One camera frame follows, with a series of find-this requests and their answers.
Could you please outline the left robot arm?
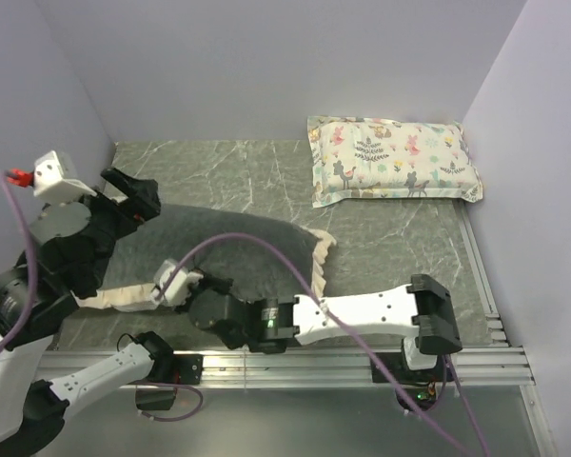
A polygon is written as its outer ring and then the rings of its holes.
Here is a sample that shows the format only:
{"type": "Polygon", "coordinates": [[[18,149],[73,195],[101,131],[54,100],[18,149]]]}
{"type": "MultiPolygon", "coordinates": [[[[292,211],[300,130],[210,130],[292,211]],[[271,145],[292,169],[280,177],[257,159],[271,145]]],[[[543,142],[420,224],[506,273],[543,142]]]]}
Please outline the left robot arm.
{"type": "Polygon", "coordinates": [[[164,382],[175,370],[170,345],[148,331],[89,368],[53,380],[36,376],[63,322],[102,286],[116,243],[161,211],[156,181],[115,168],[102,177],[123,201],[56,167],[3,175],[6,187],[30,188],[45,206],[22,224],[25,250],[0,274],[0,456],[31,456],[81,409],[123,385],[164,382]]]}

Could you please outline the right base electronics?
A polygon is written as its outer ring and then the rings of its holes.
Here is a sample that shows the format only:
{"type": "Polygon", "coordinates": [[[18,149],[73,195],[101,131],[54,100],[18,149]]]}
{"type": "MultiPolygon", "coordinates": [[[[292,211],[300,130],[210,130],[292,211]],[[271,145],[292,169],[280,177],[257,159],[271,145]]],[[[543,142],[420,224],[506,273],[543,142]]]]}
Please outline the right base electronics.
{"type": "Polygon", "coordinates": [[[416,386],[404,386],[404,391],[415,404],[424,412],[429,412],[438,407],[446,394],[448,383],[436,383],[431,381],[416,386]]]}

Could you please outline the black left base box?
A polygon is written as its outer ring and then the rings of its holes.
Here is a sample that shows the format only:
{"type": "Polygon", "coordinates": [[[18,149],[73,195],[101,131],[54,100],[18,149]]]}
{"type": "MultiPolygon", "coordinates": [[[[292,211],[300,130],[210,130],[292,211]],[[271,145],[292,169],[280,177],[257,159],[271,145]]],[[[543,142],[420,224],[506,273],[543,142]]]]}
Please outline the black left base box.
{"type": "Polygon", "coordinates": [[[174,388],[136,389],[135,406],[142,411],[169,411],[175,404],[177,392],[174,388]]]}

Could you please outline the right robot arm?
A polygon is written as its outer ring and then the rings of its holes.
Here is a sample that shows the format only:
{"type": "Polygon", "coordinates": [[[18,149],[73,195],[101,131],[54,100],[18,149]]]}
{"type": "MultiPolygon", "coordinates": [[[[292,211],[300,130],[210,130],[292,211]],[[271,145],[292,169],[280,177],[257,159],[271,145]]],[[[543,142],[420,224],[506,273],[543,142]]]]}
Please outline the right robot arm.
{"type": "Polygon", "coordinates": [[[450,291],[426,274],[412,275],[396,288],[313,300],[245,301],[230,282],[204,279],[178,306],[191,324],[216,336],[225,347],[280,354],[346,336],[395,335],[401,339],[400,367],[410,380],[422,380],[439,359],[463,348],[450,291]]]}

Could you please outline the animal print pillow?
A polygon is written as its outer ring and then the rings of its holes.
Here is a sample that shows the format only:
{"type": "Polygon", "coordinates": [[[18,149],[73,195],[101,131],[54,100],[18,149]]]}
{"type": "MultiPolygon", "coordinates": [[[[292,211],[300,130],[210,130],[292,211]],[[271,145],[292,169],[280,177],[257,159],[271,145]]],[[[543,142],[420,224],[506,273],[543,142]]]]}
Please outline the animal print pillow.
{"type": "Polygon", "coordinates": [[[483,199],[463,125],[310,116],[315,208],[345,199],[483,199]]]}

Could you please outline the grey and cream ruffled pillowcase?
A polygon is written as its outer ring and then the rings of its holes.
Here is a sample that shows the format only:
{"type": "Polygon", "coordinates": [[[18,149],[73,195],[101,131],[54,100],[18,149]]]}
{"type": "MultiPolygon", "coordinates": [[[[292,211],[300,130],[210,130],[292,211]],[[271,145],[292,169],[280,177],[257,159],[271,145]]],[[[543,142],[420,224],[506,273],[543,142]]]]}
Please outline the grey and cream ruffled pillowcase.
{"type": "Polygon", "coordinates": [[[154,310],[148,297],[154,275],[167,260],[179,262],[205,240],[227,234],[188,260],[188,269],[233,282],[244,300],[286,297],[311,288],[322,296],[324,266],[336,239],[320,229],[238,212],[165,205],[158,218],[119,240],[96,296],[80,308],[121,312],[154,310]]]}

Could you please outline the aluminium mounting rail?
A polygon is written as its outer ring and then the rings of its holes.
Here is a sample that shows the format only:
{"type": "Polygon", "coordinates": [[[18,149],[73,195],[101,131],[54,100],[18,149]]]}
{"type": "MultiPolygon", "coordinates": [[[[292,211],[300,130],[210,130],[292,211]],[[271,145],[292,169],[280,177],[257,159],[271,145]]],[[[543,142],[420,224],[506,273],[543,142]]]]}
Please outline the aluminium mounting rail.
{"type": "MultiPolygon", "coordinates": [[[[474,387],[533,383],[525,352],[507,341],[461,204],[346,201],[326,209],[264,206],[252,213],[322,229],[336,238],[325,264],[329,295],[392,288],[417,272],[436,277],[453,296],[464,344],[455,359],[461,382],[474,387]]],[[[371,382],[368,358],[347,338],[274,356],[229,351],[184,318],[160,311],[76,313],[61,331],[57,350],[44,355],[39,373],[53,378],[86,368],[109,357],[124,332],[147,329],[182,354],[201,353],[206,387],[366,387],[371,382]]]]}

